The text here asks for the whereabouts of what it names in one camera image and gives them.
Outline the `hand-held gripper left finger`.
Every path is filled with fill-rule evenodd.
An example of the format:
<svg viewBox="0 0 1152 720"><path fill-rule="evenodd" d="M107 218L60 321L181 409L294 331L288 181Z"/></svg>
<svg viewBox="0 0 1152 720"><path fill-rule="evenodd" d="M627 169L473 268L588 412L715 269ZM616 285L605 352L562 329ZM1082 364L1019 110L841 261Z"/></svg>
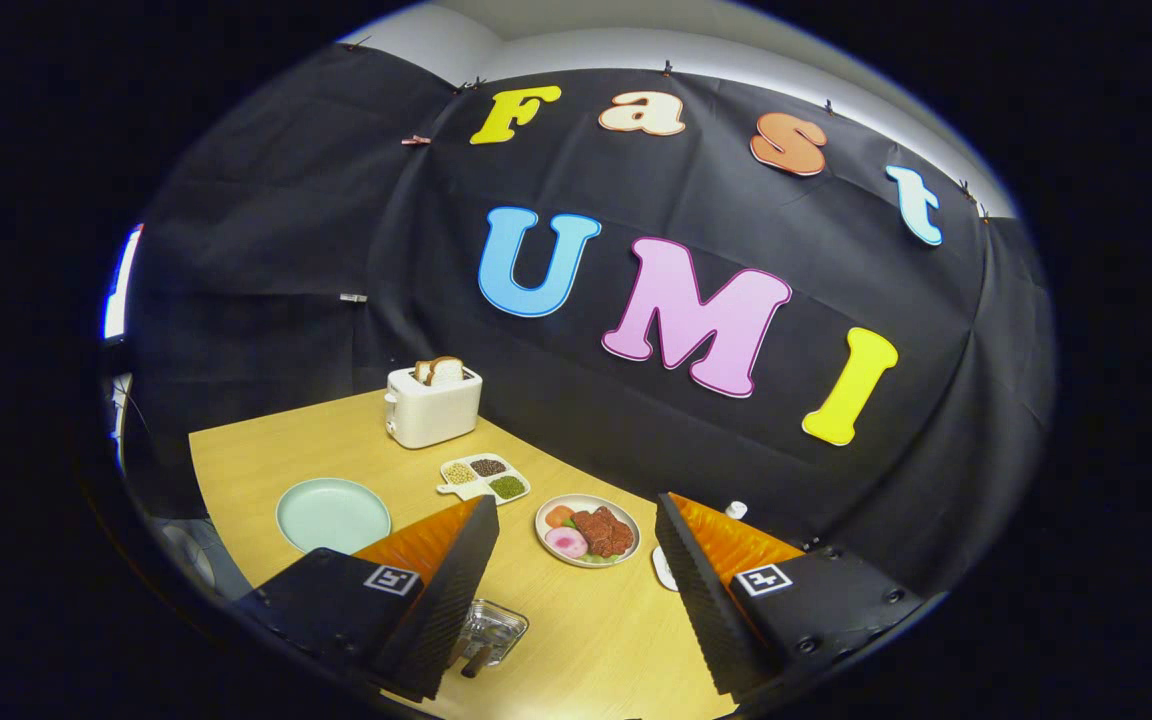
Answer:
<svg viewBox="0 0 1152 720"><path fill-rule="evenodd" d="M355 553L308 552L234 606L347 687L433 700L498 536L475 497Z"/></svg>

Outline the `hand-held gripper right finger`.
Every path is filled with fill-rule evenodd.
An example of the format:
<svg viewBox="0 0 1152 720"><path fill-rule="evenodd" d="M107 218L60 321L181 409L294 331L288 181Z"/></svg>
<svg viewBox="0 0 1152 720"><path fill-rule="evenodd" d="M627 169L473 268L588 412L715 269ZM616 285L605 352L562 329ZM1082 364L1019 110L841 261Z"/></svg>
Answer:
<svg viewBox="0 0 1152 720"><path fill-rule="evenodd" d="M655 537L719 694L795 698L895 638L925 598L838 544L803 550L690 498Z"/></svg>

